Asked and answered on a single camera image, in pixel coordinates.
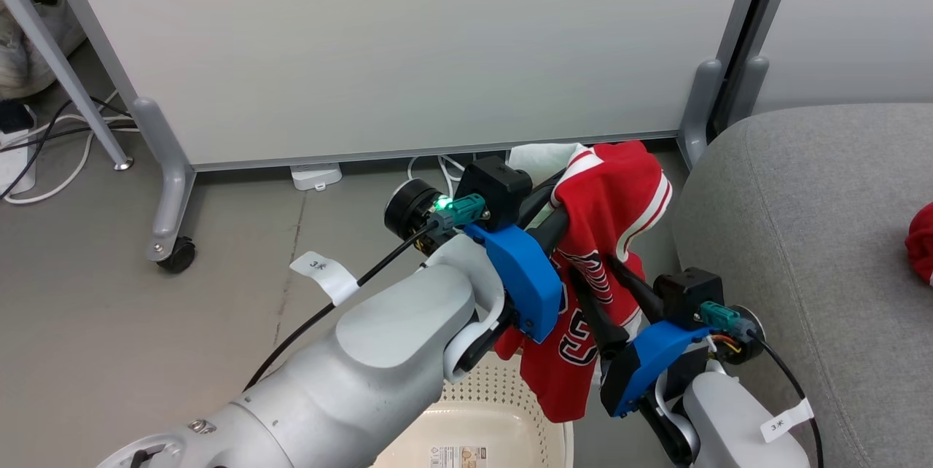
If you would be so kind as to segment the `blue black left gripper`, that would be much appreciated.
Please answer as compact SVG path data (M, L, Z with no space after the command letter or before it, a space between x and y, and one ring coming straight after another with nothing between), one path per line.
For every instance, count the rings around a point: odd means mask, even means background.
M433 254L463 233L492 262L506 295L506 320L541 343L554 329L562 308L562 282L550 257L569 228L565 208L540 223L534 218L550 205L564 171L531 188L528 178L477 180L459 198L443 195L423 179L410 179L394 191L384 224L424 255Z

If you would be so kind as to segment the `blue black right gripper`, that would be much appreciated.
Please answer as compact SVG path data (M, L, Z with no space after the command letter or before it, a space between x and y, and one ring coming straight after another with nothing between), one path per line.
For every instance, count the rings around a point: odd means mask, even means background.
M701 305L693 319L699 323L698 328L684 329L672 321L663 321L663 299L625 263L610 255L609 268L639 304L647 321L653 323L628 342L628 332L604 311L583 273L569 268L583 319L602 359L599 394L610 417L622 418L637 411L639 399L690 346L709 341L733 346L724 357L733 364L743 364L763 351L752 338L764 336L760 321L743 306Z

